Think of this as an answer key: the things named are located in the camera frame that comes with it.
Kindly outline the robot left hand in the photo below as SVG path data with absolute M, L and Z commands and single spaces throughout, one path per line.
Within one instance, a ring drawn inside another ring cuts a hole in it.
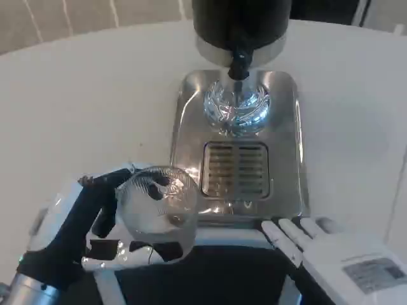
M 197 201 L 195 181 L 173 166 L 83 176 L 48 207 L 17 273 L 65 290 L 88 271 L 180 261 L 195 242 Z

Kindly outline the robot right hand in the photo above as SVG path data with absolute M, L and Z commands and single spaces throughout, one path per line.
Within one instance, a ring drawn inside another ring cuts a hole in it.
M 334 304 L 406 304 L 406 263 L 382 241 L 331 219 L 266 220 L 262 231 L 302 276 Z

